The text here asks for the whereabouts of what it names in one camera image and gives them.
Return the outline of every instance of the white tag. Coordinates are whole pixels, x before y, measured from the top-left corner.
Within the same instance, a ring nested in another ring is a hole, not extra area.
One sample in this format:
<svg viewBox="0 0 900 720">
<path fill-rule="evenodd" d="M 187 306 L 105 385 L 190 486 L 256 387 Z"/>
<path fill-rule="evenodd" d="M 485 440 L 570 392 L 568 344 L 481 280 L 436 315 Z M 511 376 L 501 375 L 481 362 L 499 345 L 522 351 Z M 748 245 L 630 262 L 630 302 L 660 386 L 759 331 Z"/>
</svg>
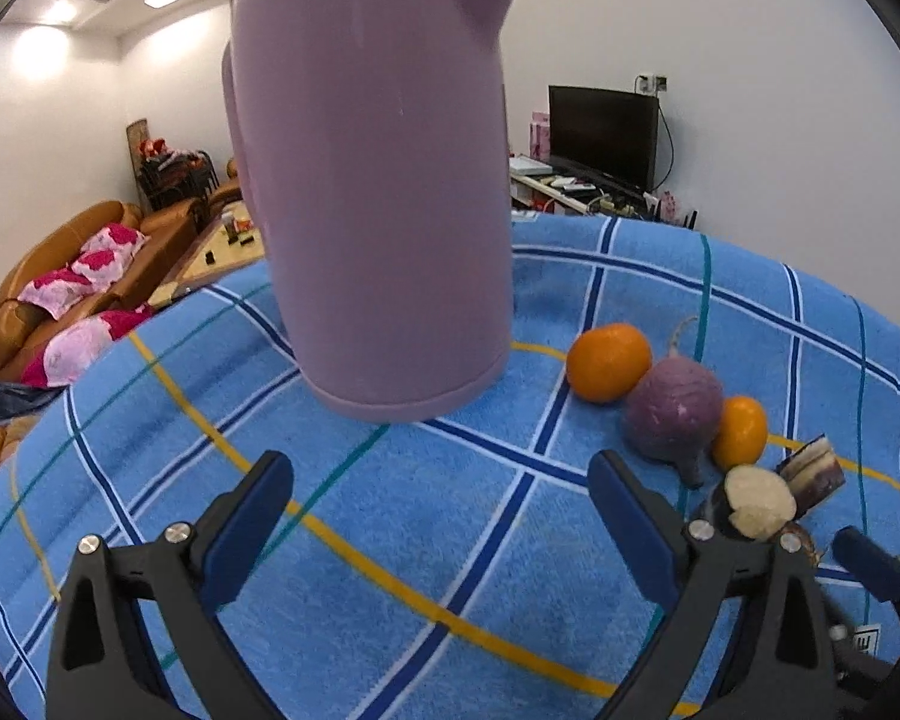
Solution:
<svg viewBox="0 0 900 720">
<path fill-rule="evenodd" d="M 853 644 L 867 655 L 876 658 L 876 648 L 880 642 L 880 624 L 864 625 L 853 632 Z"/>
</svg>

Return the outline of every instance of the yellow stripe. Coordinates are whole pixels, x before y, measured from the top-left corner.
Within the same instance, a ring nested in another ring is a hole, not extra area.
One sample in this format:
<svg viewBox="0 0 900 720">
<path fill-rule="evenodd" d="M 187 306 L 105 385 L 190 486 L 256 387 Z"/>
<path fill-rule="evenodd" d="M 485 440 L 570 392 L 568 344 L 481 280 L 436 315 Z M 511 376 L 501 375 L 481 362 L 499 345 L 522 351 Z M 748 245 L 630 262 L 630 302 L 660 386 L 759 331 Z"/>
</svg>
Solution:
<svg viewBox="0 0 900 720">
<path fill-rule="evenodd" d="M 152 371 L 160 380 L 160 383 L 164 388 L 166 388 L 167 394 L 173 399 L 173 402 L 180 406 L 180 410 L 183 410 L 183 413 L 186 413 L 186 415 L 194 421 L 194 424 L 196 424 L 197 427 L 212 440 L 214 445 L 223 452 L 223 455 L 226 455 L 228 459 L 232 461 L 234 466 L 237 466 L 238 469 L 246 473 L 250 469 L 250 463 L 247 459 L 245 459 L 245 457 L 242 456 L 228 440 L 226 440 L 226 437 L 223 437 L 223 434 L 221 434 L 205 416 L 194 408 L 193 404 L 187 400 L 186 395 L 183 394 L 180 387 L 172 378 L 170 378 L 170 375 L 166 372 L 165 368 L 162 367 L 159 362 L 156 362 L 154 353 L 152 353 L 149 348 L 146 348 L 136 333 L 130 333 L 130 341 L 136 346 L 137 351 L 140 352 L 140 355 L 144 360 L 151 364 Z M 300 504 L 295 501 L 290 501 L 286 511 L 287 514 L 290 514 L 290 516 L 293 517 L 300 511 Z M 369 557 L 341 538 L 325 522 L 317 519 L 317 517 L 314 517 L 312 514 L 307 514 L 306 517 L 303 517 L 301 524 L 326 544 L 341 558 L 341 560 L 359 571 L 362 575 L 367 577 L 367 579 L 372 581 L 373 584 L 376 584 L 380 589 L 383 589 L 394 596 L 394 598 L 408 605 L 409 608 L 420 616 L 427 618 L 431 622 L 444 624 L 453 635 L 456 635 L 456 637 L 469 641 L 471 644 L 498 656 L 498 658 L 504 659 L 504 661 L 509 661 L 511 664 L 521 666 L 528 671 L 547 677 L 554 682 L 567 685 L 574 690 L 580 690 L 581 692 L 590 693 L 591 695 L 599 696 L 601 698 L 610 697 L 613 691 L 616 690 L 617 686 L 613 683 L 607 683 L 594 677 L 588 677 L 587 675 L 568 669 L 564 665 L 557 664 L 554 661 L 548 661 L 548 659 L 542 658 L 541 656 L 532 653 L 530 650 L 517 644 L 513 644 L 510 641 L 506 641 L 504 638 L 497 637 L 491 632 L 464 620 L 462 617 L 458 617 L 458 615 L 453 614 L 437 602 L 427 598 L 408 584 L 397 579 L 396 576 L 389 573 L 389 571 L 379 565 L 379 563 L 370 560 Z M 699 711 L 700 707 L 697 704 L 689 704 L 687 702 L 677 704 L 677 707 L 674 709 L 674 712 L 680 716 L 687 716 Z"/>
<path fill-rule="evenodd" d="M 24 514 L 23 506 L 19 505 L 20 490 L 17 487 L 16 452 L 14 452 L 13 457 L 10 458 L 10 497 L 13 499 L 13 503 L 17 504 L 17 519 L 20 522 L 20 530 L 24 532 L 26 543 L 31 546 L 34 555 L 36 555 L 37 562 L 40 563 L 40 572 L 43 574 L 43 579 L 50 589 L 50 595 L 53 596 L 56 603 L 60 603 L 60 591 L 56 586 L 56 580 L 53 579 L 53 571 L 50 571 L 50 562 L 48 562 L 46 553 L 44 553 L 43 549 L 40 547 L 40 542 L 36 541 L 36 536 L 34 536 L 34 531 L 31 530 L 29 522 L 26 521 L 26 514 Z"/>
<path fill-rule="evenodd" d="M 522 341 L 514 341 L 513 343 L 511 343 L 511 346 L 514 349 L 519 349 L 520 351 L 536 352 L 538 354 L 546 354 L 550 357 L 556 357 L 557 360 L 566 361 L 567 359 L 567 356 L 559 349 L 554 349 L 552 348 L 552 346 L 543 346 L 540 343 L 522 343 Z M 770 435 L 767 437 L 767 442 L 775 446 L 782 446 L 785 449 L 799 449 L 806 444 L 806 442 L 786 439 L 786 437 L 778 436 L 774 433 L 770 433 Z M 848 460 L 847 458 L 842 457 L 837 457 L 837 460 L 842 467 L 849 471 L 852 471 L 853 473 L 856 473 L 859 470 L 857 464 L 852 460 Z M 885 473 L 880 473 L 880 471 L 868 469 L 866 466 L 863 467 L 863 474 L 866 477 L 875 479 L 877 482 L 883 482 L 886 485 L 890 485 L 894 490 L 898 490 L 900 492 L 900 483 L 892 476 L 888 476 Z"/>
</svg>

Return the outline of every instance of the wall socket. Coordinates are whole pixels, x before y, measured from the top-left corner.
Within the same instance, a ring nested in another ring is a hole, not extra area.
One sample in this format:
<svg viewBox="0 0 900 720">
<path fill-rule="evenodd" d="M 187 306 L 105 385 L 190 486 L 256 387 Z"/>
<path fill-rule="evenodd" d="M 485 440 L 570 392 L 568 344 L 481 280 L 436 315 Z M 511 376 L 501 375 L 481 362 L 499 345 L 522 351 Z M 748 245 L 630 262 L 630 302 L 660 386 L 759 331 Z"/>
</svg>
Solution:
<svg viewBox="0 0 900 720">
<path fill-rule="evenodd" d="M 639 74 L 636 76 L 636 91 L 641 95 L 653 95 L 667 91 L 667 76 L 654 76 L 653 74 Z"/>
</svg>

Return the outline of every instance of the white wall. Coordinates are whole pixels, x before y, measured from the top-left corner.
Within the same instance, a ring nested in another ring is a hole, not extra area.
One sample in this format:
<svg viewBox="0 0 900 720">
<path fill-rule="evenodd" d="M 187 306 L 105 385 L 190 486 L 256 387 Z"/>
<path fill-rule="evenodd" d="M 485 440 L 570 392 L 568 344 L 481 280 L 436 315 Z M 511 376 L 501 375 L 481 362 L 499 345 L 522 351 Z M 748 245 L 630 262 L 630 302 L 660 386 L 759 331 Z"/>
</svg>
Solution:
<svg viewBox="0 0 900 720">
<path fill-rule="evenodd" d="M 502 46 L 515 148 L 550 83 L 667 74 L 667 188 L 703 231 L 900 323 L 900 52 L 866 1 L 516 0 Z"/>
<path fill-rule="evenodd" d="M 0 27 L 0 283 L 82 209 L 135 201 L 124 127 L 115 41 Z"/>
<path fill-rule="evenodd" d="M 230 8 L 220 4 L 121 44 L 127 124 L 147 119 L 151 138 L 206 151 L 221 180 L 233 156 L 220 70 L 229 37 Z"/>
</svg>

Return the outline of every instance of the black cable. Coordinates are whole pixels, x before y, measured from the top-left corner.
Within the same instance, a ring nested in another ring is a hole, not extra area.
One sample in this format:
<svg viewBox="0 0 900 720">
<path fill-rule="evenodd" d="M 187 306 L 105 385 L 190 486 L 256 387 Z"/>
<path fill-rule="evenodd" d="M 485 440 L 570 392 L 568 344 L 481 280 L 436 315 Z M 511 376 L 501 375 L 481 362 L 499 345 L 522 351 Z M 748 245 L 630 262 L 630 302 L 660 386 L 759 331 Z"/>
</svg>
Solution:
<svg viewBox="0 0 900 720">
<path fill-rule="evenodd" d="M 663 176 L 663 180 L 650 190 L 651 194 L 655 194 L 656 190 L 658 190 L 667 182 L 667 179 L 670 177 L 670 173 L 674 171 L 674 136 L 670 132 L 670 125 L 667 124 L 667 117 L 663 115 L 663 108 L 660 108 L 660 119 L 663 119 L 663 127 L 666 127 L 667 138 L 670 140 L 670 166 L 667 169 L 667 175 Z"/>
</svg>

